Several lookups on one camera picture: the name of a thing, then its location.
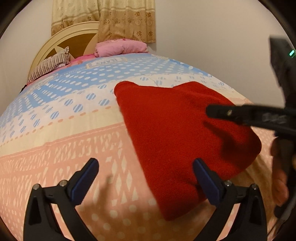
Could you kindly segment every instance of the wall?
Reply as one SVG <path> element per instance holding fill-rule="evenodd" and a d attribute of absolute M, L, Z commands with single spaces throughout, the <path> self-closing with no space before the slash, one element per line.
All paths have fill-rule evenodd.
<path fill-rule="evenodd" d="M 50 38 L 52 1 L 32 0 L 0 39 L 0 113 L 25 85 L 31 62 Z M 156 23 L 153 53 L 207 71 L 255 103 L 283 104 L 268 37 L 286 34 L 259 1 L 156 0 Z"/>

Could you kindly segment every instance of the metal screw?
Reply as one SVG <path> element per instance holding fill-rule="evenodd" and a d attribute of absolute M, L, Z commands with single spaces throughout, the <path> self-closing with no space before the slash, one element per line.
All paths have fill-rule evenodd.
<path fill-rule="evenodd" d="M 258 185 L 257 185 L 257 184 L 255 184 L 255 183 L 254 183 L 254 184 L 252 184 L 252 185 L 251 185 L 251 187 L 252 187 L 254 190 L 257 190 L 257 189 L 259 188 L 259 187 L 258 187 Z"/>
<path fill-rule="evenodd" d="M 232 185 L 232 182 L 230 180 L 227 180 L 224 182 L 224 184 L 229 187 Z"/>
<path fill-rule="evenodd" d="M 34 190 L 37 190 L 38 188 L 39 188 L 39 184 L 38 183 L 33 186 L 33 189 Z"/>
<path fill-rule="evenodd" d="M 227 115 L 231 116 L 232 115 L 232 110 L 227 111 Z"/>
<path fill-rule="evenodd" d="M 62 187 L 64 187 L 64 186 L 67 185 L 67 183 L 68 183 L 67 180 L 61 180 L 61 181 L 59 182 L 59 185 L 62 186 Z"/>

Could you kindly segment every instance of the bed sheet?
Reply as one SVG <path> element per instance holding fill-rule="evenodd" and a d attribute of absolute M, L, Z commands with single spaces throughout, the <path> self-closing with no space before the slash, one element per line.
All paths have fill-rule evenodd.
<path fill-rule="evenodd" d="M 99 160 L 100 171 L 76 208 L 99 241 L 191 241 L 210 218 L 214 208 L 207 201 L 172 222 L 161 216 L 113 92 L 124 80 L 160 87 L 197 81 L 235 104 L 250 103 L 208 73 L 145 53 L 91 59 L 38 79 L 0 117 L 0 215 L 18 240 L 22 240 L 33 184 L 57 185 L 81 169 L 90 157 Z M 268 149 L 273 133 L 258 128 L 254 131 L 262 141 L 262 152 L 233 182 L 258 183 L 267 218 L 272 220 Z M 220 238 L 229 231 L 237 208 Z M 54 212 L 63 233 L 71 239 L 57 206 Z"/>

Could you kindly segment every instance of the curved headboard frame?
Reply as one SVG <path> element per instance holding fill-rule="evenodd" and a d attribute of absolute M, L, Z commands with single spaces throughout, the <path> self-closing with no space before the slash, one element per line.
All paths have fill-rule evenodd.
<path fill-rule="evenodd" d="M 70 58 L 93 54 L 98 42 L 99 22 L 89 21 L 68 26 L 52 36 L 35 56 L 30 73 L 46 58 L 69 46 Z"/>

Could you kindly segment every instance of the curtain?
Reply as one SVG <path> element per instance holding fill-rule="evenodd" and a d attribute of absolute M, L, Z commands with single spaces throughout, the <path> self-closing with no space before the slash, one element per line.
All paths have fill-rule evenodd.
<path fill-rule="evenodd" d="M 98 42 L 133 39 L 155 43 L 155 0 L 98 0 Z"/>
<path fill-rule="evenodd" d="M 53 0 L 52 35 L 75 23 L 99 20 L 98 0 Z"/>

